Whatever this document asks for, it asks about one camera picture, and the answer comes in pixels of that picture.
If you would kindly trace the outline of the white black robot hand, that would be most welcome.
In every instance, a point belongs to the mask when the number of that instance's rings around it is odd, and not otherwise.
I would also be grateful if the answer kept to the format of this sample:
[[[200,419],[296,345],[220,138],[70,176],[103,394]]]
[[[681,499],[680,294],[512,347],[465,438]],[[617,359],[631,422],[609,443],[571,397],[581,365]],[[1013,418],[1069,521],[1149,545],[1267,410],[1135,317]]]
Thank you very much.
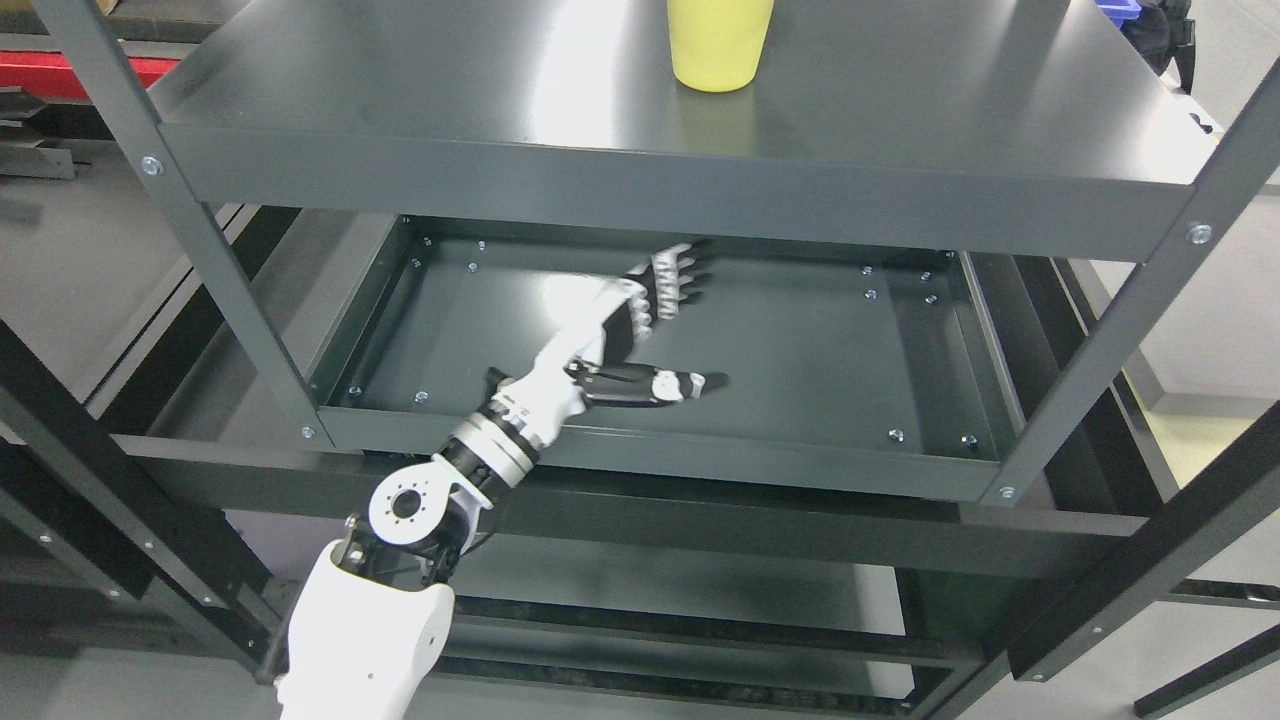
[[[599,290],[538,351],[522,377],[494,379],[477,415],[534,448],[550,446],[566,421],[594,406],[657,409],[730,384],[723,372],[678,372],[635,363],[637,346],[703,296],[710,242],[653,252]]]

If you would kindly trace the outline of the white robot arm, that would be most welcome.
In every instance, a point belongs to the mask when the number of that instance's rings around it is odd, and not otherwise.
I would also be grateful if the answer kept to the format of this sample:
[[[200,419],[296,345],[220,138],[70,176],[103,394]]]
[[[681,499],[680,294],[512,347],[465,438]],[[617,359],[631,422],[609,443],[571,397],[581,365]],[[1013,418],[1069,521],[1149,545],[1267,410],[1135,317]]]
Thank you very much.
[[[448,641],[461,559],[485,512],[536,466],[579,401],[502,389],[421,462],[378,483],[315,560],[274,679],[284,719],[402,719]]]

